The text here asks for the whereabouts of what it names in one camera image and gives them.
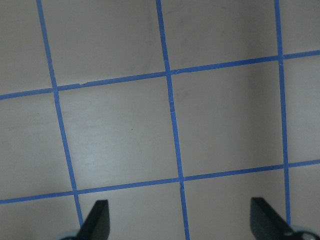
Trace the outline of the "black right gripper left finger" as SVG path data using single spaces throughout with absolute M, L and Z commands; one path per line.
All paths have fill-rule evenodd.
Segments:
M 75 236 L 76 240 L 107 240 L 110 234 L 108 200 L 97 200 Z

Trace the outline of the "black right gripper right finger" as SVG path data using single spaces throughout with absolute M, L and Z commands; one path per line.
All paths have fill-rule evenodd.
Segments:
M 250 200 L 250 230 L 256 240 L 299 240 L 284 219 L 262 197 Z

